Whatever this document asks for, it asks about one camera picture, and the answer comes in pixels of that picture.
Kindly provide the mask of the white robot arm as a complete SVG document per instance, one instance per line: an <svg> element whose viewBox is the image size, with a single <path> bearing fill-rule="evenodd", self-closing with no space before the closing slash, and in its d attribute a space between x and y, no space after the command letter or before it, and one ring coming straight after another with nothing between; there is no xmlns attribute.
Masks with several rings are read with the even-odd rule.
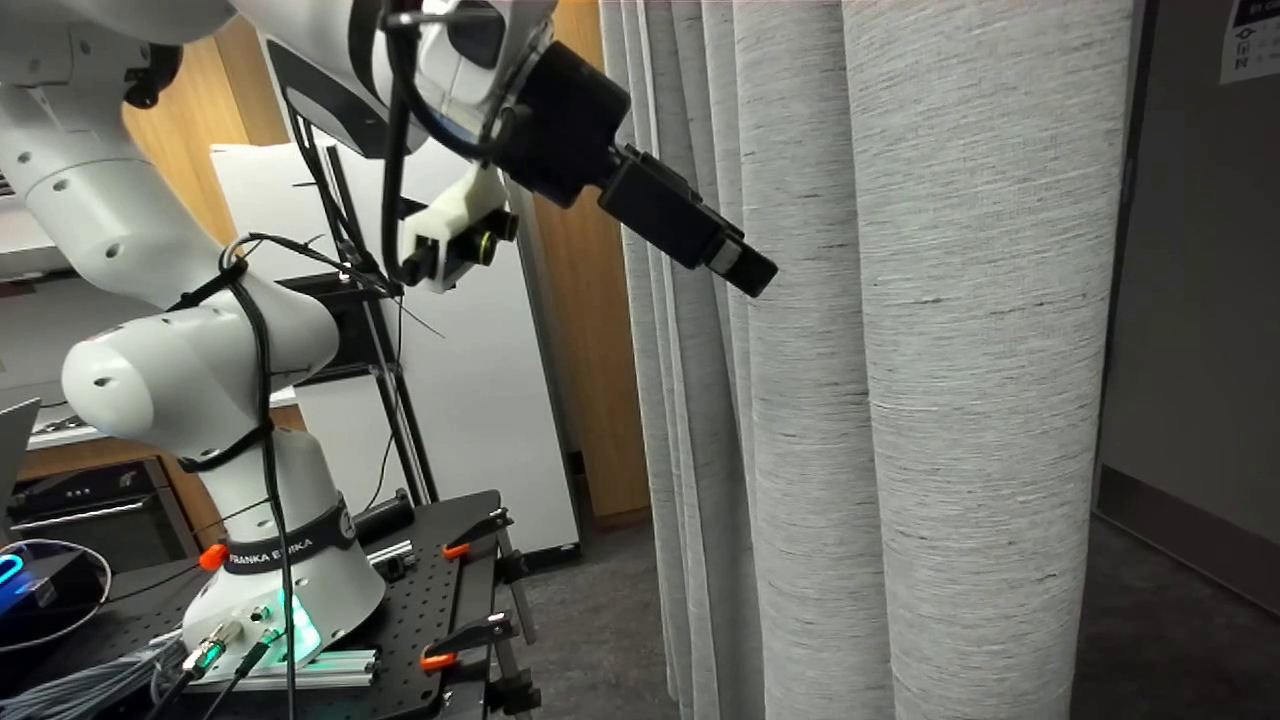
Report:
<svg viewBox="0 0 1280 720"><path fill-rule="evenodd" d="M513 186L601 209L685 267L758 296L775 266L657 156L628 149L628 92L554 36L558 0L0 0L0 171L97 288L147 313L72 346L60 388L102 431L180 455L228 511L228 559L180 635L308 659L383 603L314 437L268 397L337 356L333 313L207 242L124 118L172 85L180 52L232 21L299 62L341 133L387 128L387 167L437 139L469 159L419 211L383 215L392 286L448 286L504 224Z"/></svg>

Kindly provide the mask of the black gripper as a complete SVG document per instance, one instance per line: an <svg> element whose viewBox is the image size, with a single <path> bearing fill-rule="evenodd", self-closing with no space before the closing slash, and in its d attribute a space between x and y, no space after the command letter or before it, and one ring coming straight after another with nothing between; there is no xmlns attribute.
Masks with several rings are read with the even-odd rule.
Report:
<svg viewBox="0 0 1280 720"><path fill-rule="evenodd" d="M621 145L628 92L554 42L529 69L496 163L529 191L569 209L598 205L685 267L707 267L745 296L775 280L775 266L720 215L677 167Z"/></svg>

